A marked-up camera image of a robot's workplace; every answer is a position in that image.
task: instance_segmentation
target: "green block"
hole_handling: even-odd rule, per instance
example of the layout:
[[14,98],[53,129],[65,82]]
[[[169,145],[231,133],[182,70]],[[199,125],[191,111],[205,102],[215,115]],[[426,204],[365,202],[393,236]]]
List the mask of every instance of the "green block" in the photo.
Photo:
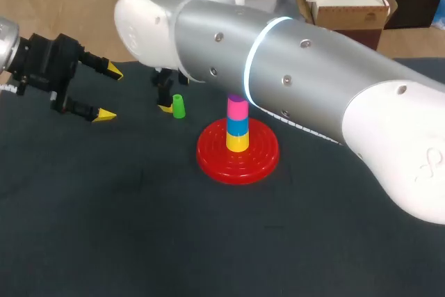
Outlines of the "green block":
[[173,95],[173,117],[174,118],[185,118],[186,117],[186,107],[184,106],[184,100],[182,95]]

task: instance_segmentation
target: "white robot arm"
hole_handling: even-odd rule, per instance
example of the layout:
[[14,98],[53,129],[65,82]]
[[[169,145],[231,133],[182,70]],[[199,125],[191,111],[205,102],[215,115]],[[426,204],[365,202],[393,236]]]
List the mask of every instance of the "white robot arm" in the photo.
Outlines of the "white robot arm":
[[406,212],[445,224],[445,86],[338,33],[241,0],[119,0],[143,64],[181,70],[346,144]]

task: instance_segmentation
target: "red toy base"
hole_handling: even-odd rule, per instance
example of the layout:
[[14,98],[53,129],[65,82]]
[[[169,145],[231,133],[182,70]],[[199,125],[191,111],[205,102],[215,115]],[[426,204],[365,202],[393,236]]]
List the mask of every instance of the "red toy base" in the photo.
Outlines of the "red toy base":
[[278,140],[264,123],[249,119],[249,148],[241,153],[227,149],[227,120],[209,125],[197,141],[197,162],[216,181],[225,184],[251,184],[275,169],[280,160]]

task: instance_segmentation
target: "dark gray table surface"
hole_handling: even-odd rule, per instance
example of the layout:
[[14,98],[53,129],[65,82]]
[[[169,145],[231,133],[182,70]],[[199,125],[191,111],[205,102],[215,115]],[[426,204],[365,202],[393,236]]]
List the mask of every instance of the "dark gray table surface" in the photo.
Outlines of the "dark gray table surface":
[[[403,63],[444,81],[444,60]],[[150,70],[80,67],[73,97],[0,95],[0,296],[445,296],[445,227],[399,209],[346,147],[274,120],[276,171],[252,186],[204,175],[195,144],[224,93],[192,84],[187,116],[156,106]]]

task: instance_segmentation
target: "brown box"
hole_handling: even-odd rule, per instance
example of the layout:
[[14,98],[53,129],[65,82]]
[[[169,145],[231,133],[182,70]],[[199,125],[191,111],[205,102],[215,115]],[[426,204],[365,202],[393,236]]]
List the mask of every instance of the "brown box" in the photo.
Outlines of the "brown box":
[[297,0],[300,14],[309,24],[327,28],[376,50],[385,24],[397,10],[396,0],[387,0],[390,7],[331,7],[320,8],[316,22],[306,0]]

